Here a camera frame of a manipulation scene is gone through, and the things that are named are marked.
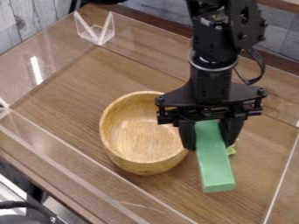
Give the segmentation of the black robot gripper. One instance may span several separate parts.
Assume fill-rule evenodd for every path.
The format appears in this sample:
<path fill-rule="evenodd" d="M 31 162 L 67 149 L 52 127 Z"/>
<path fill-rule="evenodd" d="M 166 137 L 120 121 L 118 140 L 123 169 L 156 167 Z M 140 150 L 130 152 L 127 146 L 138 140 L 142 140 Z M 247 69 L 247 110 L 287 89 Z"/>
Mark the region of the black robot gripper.
<path fill-rule="evenodd" d="M 158 123 L 179 126 L 182 145 L 190 151 L 196 148 L 195 122 L 219 120 L 222 138 L 230 147 L 245 121 L 250 116 L 262 115 L 267 91 L 234 82 L 231 75 L 231 68 L 207 71 L 191 66 L 186 84 L 155 98 Z"/>

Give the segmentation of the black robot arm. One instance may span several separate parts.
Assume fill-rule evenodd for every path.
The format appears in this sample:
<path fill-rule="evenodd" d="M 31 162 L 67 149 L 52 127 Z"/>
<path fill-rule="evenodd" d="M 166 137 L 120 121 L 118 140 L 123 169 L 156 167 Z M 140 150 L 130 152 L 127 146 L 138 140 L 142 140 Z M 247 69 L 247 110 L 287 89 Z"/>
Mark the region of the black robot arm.
<path fill-rule="evenodd" d="M 192 24 L 186 84 L 155 98 L 156 120 L 179 129 L 183 148 L 196 147 L 195 123 L 219 121 L 221 137 L 231 146 L 245 121 L 262 114 L 261 77 L 233 81 L 239 55 L 249 53 L 261 69 L 266 62 L 254 45 L 266 39 L 267 21 L 258 0 L 186 0 Z"/>

